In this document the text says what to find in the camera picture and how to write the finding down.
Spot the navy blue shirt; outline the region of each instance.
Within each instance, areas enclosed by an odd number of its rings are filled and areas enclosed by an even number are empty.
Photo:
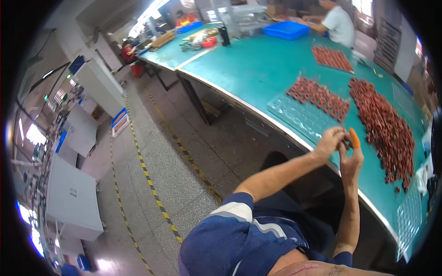
[[[179,274],[267,275],[276,261],[301,247],[310,260],[351,266],[349,252],[329,259],[309,248],[296,222],[282,216],[253,217],[253,198],[234,193],[203,219],[184,239],[178,256]]]

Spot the green workbench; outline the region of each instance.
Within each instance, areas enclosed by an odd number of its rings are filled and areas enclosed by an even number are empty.
[[[192,29],[184,34],[177,34],[172,41],[157,49],[155,52],[146,51],[139,55],[138,58],[174,71],[183,62],[206,50],[205,48],[202,48],[197,51],[182,52],[180,44],[184,42],[183,38],[186,38],[200,30],[215,27],[216,24],[206,24]]]
[[[342,50],[349,59],[355,74],[319,66],[311,51],[314,43]],[[171,50],[173,47],[179,46],[166,45],[164,49],[161,48],[158,53],[154,53],[155,57],[149,58],[169,66],[176,66],[183,62],[185,57],[179,54],[172,58],[170,55],[177,52],[177,50]],[[343,98],[351,98],[348,83],[352,77],[364,78],[367,82],[375,85],[377,92],[382,94],[410,125],[416,140],[414,164],[415,170],[418,169],[424,161],[421,143],[424,134],[422,111],[393,77],[377,65],[367,62],[376,68],[378,74],[383,75],[383,78],[377,78],[372,70],[357,64],[358,58],[350,49],[326,38],[308,35],[294,41],[287,41],[261,35],[255,38],[234,40],[228,47],[219,46],[185,64],[177,72],[216,87],[215,90],[225,91],[225,96],[246,103],[247,106],[252,107],[255,113],[263,114],[263,116],[270,118],[275,125],[292,131],[294,136],[303,140],[302,143],[307,143],[310,146],[307,146],[307,149],[313,148],[315,144],[286,121],[272,114],[267,108],[268,103],[275,97],[284,94],[295,82],[299,72],[307,78],[319,79],[320,84],[327,85],[331,92],[337,93]],[[350,109],[343,123],[345,128],[353,127],[355,129],[361,138],[361,148],[365,156],[365,162],[359,175],[359,195],[362,203],[366,204],[397,243],[396,210],[404,199],[404,192],[401,191],[396,195],[394,187],[402,187],[401,181],[397,181],[394,185],[385,184],[385,171],[381,168],[376,150],[365,140],[365,127],[359,120],[357,113],[355,103],[351,100]],[[337,153],[331,157],[330,161],[339,168]],[[428,194],[422,200],[422,225],[407,250],[406,261],[411,257],[425,227],[427,200]]]

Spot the pile of red coils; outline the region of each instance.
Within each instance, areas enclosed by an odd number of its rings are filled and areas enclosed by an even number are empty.
[[[352,78],[348,86],[358,108],[358,115],[367,131],[367,142],[374,144],[386,171],[385,182],[403,179],[406,192],[413,175],[415,141],[407,122],[399,117],[391,104],[376,93],[372,83]]]
[[[353,73],[353,68],[343,52],[319,46],[312,47],[312,51],[318,64]]]
[[[286,93],[302,104],[310,101],[319,109],[324,108],[325,113],[329,114],[332,118],[337,117],[339,122],[345,118],[350,107],[348,101],[345,101],[336,94],[332,94],[325,85],[319,85],[305,77],[298,78]]]

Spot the hair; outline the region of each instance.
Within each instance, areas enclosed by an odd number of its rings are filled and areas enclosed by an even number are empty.
[[[128,40],[123,42],[123,47],[128,45],[128,44],[132,44],[132,43],[133,43],[133,41],[128,39]]]

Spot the red shirt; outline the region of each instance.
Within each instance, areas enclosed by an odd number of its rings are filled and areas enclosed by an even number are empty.
[[[130,61],[131,58],[133,58],[135,56],[135,54],[131,54],[130,56],[127,55],[128,52],[132,51],[132,49],[129,49],[129,47],[123,47],[123,49],[121,50],[121,57],[125,60],[125,61]]]
[[[182,27],[182,26],[185,26],[185,25],[187,25],[187,24],[189,24],[191,22],[194,22],[196,20],[197,20],[197,18],[196,18],[195,15],[193,15],[191,13],[186,13],[181,18],[178,18],[176,20],[176,26],[177,27]]]

